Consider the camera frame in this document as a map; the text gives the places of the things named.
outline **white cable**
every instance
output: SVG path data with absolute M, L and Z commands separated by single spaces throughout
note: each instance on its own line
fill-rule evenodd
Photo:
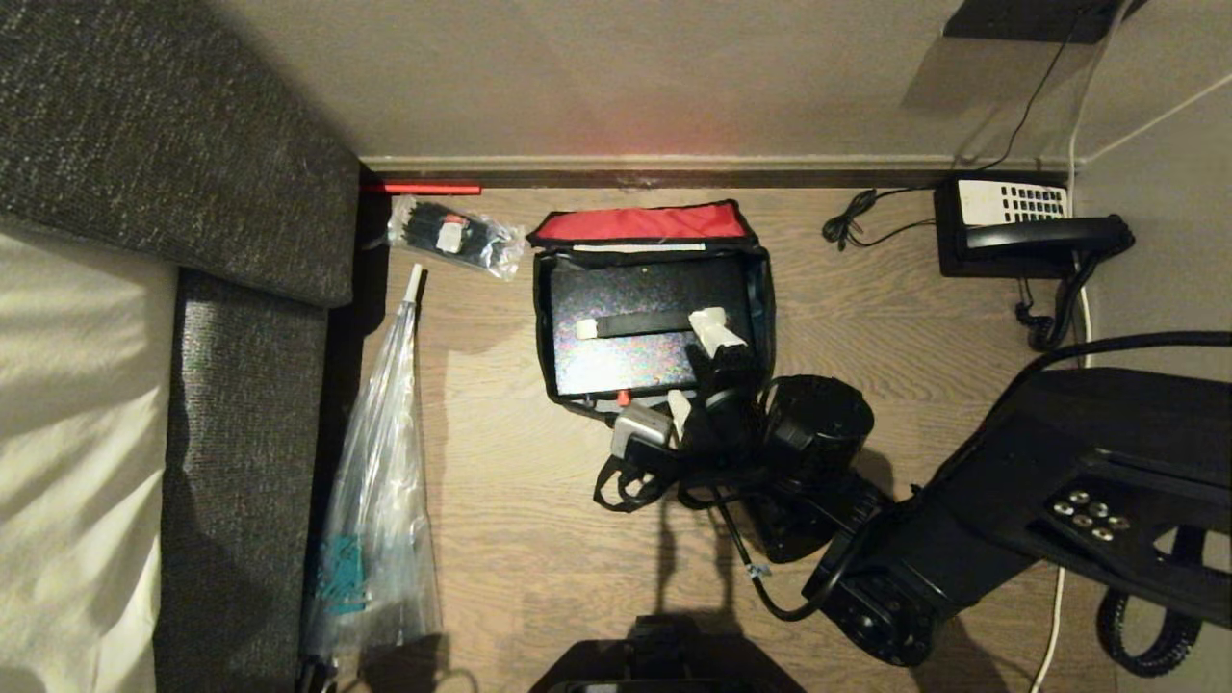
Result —
M 1112 47 L 1112 39 L 1116 37 L 1116 30 L 1121 26 L 1121 20 L 1125 18 L 1126 12 L 1130 10 L 1131 0 L 1121 0 L 1116 7 L 1116 14 L 1112 15 L 1111 23 L 1108 25 L 1108 36 L 1104 38 L 1103 46 L 1099 47 L 1099 53 L 1090 62 L 1090 69 L 1087 70 L 1087 81 L 1083 83 L 1082 96 L 1078 97 L 1078 112 L 1074 115 L 1074 126 L 1069 131 L 1069 147 L 1068 147 L 1068 159 L 1069 159 L 1069 175 L 1067 179 L 1068 190 L 1068 203 L 1069 203 L 1069 216 L 1073 217 L 1077 207 L 1078 199 L 1078 181 L 1077 181 L 1077 168 L 1078 168 L 1078 129 L 1082 127 L 1083 113 L 1087 112 L 1087 96 L 1090 95 L 1090 84 L 1095 80 L 1095 70 L 1099 69 L 1099 64 L 1104 60 L 1104 55 L 1108 54 L 1109 48 Z M 1078 270 L 1078 258 L 1074 258 L 1074 270 Z M 1083 285 L 1078 289 L 1078 301 L 1082 303 L 1082 316 L 1083 316 L 1083 340 L 1090 342 L 1092 339 L 1092 322 L 1090 322 L 1090 298 L 1087 296 L 1087 286 Z M 1083 356 L 1083 367 L 1090 367 L 1090 354 Z
M 1099 53 L 1092 60 L 1090 69 L 1087 72 L 1087 81 L 1082 88 L 1082 96 L 1078 99 L 1078 112 L 1074 115 L 1074 126 L 1069 131 L 1069 147 L 1068 147 L 1068 179 L 1067 189 L 1069 192 L 1069 216 L 1074 216 L 1074 203 L 1078 197 L 1078 186 L 1076 181 L 1077 174 L 1077 148 L 1078 148 L 1078 129 L 1082 127 L 1082 116 L 1087 110 L 1087 96 L 1090 95 L 1090 84 L 1095 79 L 1095 70 L 1099 68 L 1099 63 L 1103 62 L 1104 55 L 1108 54 L 1108 49 L 1112 46 L 1112 38 L 1116 36 L 1116 30 L 1121 26 L 1121 20 L 1125 18 L 1125 14 L 1130 10 L 1131 0 L 1121 0 L 1116 7 L 1116 14 L 1112 15 L 1112 21 L 1108 26 L 1108 36 L 1104 38 L 1104 44 L 1100 47 Z M 1083 342 L 1090 342 L 1092 339 L 1092 319 L 1090 319 L 1090 300 L 1087 296 L 1087 287 L 1083 286 L 1078 290 L 1078 298 L 1082 302 L 1082 317 L 1083 317 Z M 1083 358 L 1083 367 L 1090 367 L 1090 355 Z M 1035 681 L 1031 682 L 1030 693 L 1040 693 L 1040 688 L 1044 686 L 1044 678 L 1048 676 L 1048 668 L 1052 666 L 1052 657 L 1057 652 L 1057 640 L 1061 636 L 1061 602 L 1066 592 L 1066 568 L 1057 568 L 1057 589 L 1052 596 L 1052 629 L 1048 633 L 1048 646 L 1044 651 L 1044 661 L 1040 662 L 1040 670 L 1035 673 Z
M 1052 598 L 1052 631 L 1048 634 L 1048 649 L 1044 652 L 1044 661 L 1040 662 L 1040 671 L 1035 673 L 1031 682 L 1031 693 L 1040 693 L 1044 686 L 1044 677 L 1048 676 L 1048 667 L 1052 666 L 1052 655 L 1057 651 L 1057 638 L 1061 635 L 1061 596 L 1066 591 L 1066 568 L 1057 568 L 1057 593 Z

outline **open case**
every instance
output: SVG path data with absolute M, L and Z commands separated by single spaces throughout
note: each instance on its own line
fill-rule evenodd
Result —
M 721 307 L 774 372 L 770 255 L 733 200 L 654 210 L 552 212 L 529 240 L 547 395 L 611 420 L 696 385 L 687 316 Z

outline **red stick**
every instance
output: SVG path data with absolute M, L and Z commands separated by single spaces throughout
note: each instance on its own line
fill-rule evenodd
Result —
M 360 191 L 386 195 L 480 195 L 483 186 L 452 182 L 378 182 L 361 185 Z

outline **white sheet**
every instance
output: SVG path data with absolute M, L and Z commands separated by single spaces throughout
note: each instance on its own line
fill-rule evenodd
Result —
M 0 219 L 0 689 L 154 691 L 176 269 Z

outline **red case lid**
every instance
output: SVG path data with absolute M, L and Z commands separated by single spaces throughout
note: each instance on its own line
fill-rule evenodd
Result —
M 530 236 L 535 245 L 614 242 L 696 242 L 706 239 L 750 239 L 756 236 L 740 215 L 734 200 L 621 210 L 552 212 Z

